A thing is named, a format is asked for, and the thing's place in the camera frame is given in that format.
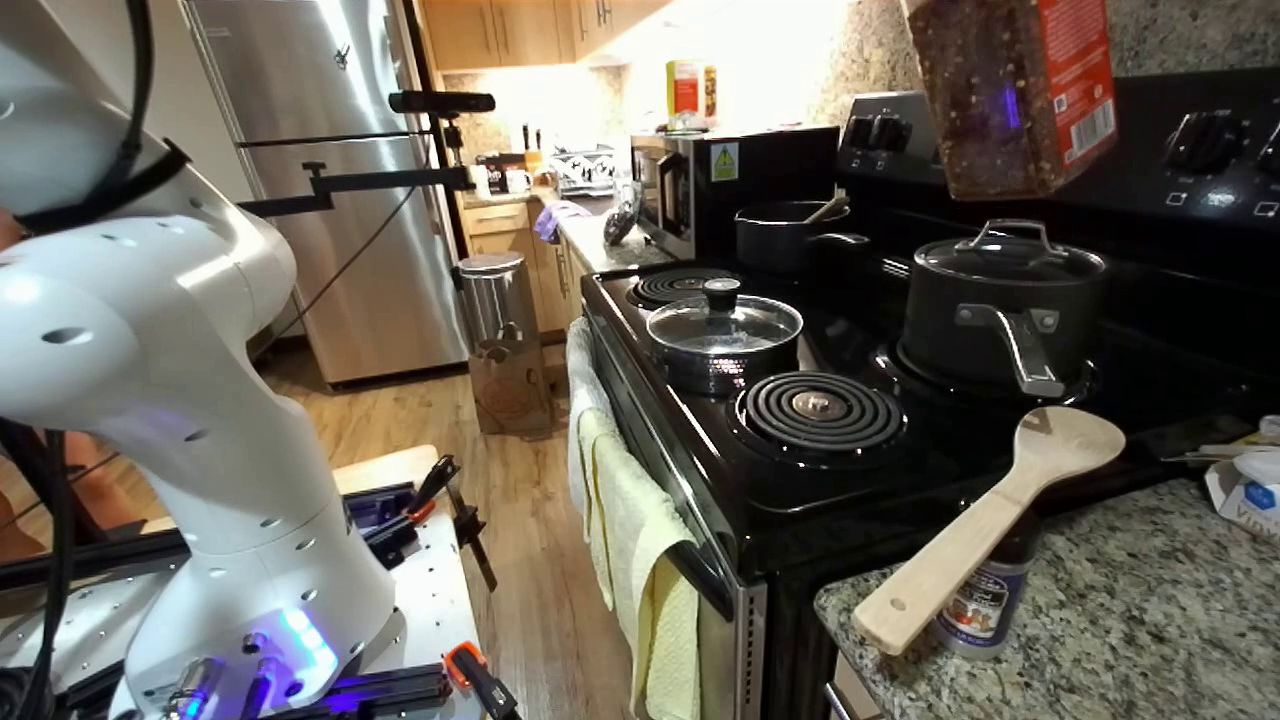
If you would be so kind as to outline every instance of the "refrigerator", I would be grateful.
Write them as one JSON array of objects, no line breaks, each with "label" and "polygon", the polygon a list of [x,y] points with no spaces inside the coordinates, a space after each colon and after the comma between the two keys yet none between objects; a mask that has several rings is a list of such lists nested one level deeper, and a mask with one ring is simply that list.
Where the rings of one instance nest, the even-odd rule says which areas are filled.
[{"label": "refrigerator", "polygon": [[[307,194],[307,168],[437,168],[394,0],[182,0],[257,200]],[[297,250],[297,310],[324,385],[466,358],[451,283],[444,187],[335,190],[324,211],[271,217]]]}]

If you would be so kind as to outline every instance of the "pot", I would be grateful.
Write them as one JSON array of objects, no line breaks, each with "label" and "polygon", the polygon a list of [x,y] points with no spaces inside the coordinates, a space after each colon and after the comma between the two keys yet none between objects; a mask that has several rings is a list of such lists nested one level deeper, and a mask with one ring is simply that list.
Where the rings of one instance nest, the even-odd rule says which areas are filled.
[{"label": "pot", "polygon": [[1096,250],[1046,244],[1035,220],[986,220],[915,249],[909,274],[899,351],[918,370],[1039,399],[1078,378],[1106,274]]},{"label": "pot", "polygon": [[869,234],[834,231],[846,204],[830,200],[774,200],[747,204],[736,223],[736,268],[747,274],[800,281],[810,270],[810,244],[843,244],[862,250]]},{"label": "pot", "polygon": [[740,292],[740,281],[704,281],[704,292],[647,310],[677,386],[719,396],[795,366],[805,316],[790,302]]}]

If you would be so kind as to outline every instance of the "black stove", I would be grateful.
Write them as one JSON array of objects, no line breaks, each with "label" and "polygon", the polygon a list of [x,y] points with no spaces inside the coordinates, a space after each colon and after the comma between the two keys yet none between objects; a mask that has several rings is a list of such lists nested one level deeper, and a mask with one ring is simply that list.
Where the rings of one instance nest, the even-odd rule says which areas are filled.
[{"label": "black stove", "polygon": [[[825,714],[834,646],[810,592],[915,551],[1009,470],[1012,428],[1035,407],[1009,386],[928,376],[899,351],[913,249],[972,234],[986,217],[1035,217],[1053,239],[1115,268],[1088,365],[1060,405],[1115,418],[1128,448],[1053,489],[1035,511],[1192,477],[1166,454],[1243,436],[1280,407],[1272,351],[1253,338],[1259,316],[1280,316],[1280,172],[1259,162],[1280,156],[1275,88],[1275,66],[1120,81],[1120,148],[1053,204],[951,204],[923,100],[875,92],[851,103],[846,127],[884,124],[897,143],[843,130],[834,152],[846,231],[873,239],[875,264],[825,257],[800,283],[740,274],[724,260],[585,281],[595,366],[628,448],[736,584],[768,584],[760,714]],[[1236,156],[1207,175],[1164,159],[1178,143],[1220,148],[1210,130],[1185,136],[1192,124],[1230,127]],[[643,316],[712,274],[800,307],[795,366],[730,390],[669,378]]]}]

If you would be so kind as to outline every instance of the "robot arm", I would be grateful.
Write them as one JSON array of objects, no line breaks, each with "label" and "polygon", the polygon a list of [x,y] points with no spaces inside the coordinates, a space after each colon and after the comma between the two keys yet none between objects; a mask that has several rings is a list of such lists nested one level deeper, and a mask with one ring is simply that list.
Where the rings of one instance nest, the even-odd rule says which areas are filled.
[{"label": "robot arm", "polygon": [[[76,204],[125,116],[37,0],[0,19],[0,206]],[[162,156],[145,138],[138,162]],[[109,220],[0,250],[0,416],[82,428],[147,477],[190,558],[145,615],[115,709],[307,709],[392,619],[307,416],[244,354],[293,292],[283,234],[182,168]]]}]

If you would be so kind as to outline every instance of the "stove control panel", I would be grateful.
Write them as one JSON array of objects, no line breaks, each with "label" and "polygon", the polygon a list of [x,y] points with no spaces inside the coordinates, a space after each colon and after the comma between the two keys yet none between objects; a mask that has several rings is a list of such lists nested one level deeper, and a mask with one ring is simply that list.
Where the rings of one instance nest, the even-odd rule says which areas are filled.
[{"label": "stove control panel", "polygon": [[[1053,204],[1207,220],[1280,234],[1280,66],[1120,77],[1120,143]],[[846,107],[839,183],[942,187],[918,92],[869,92]]]}]

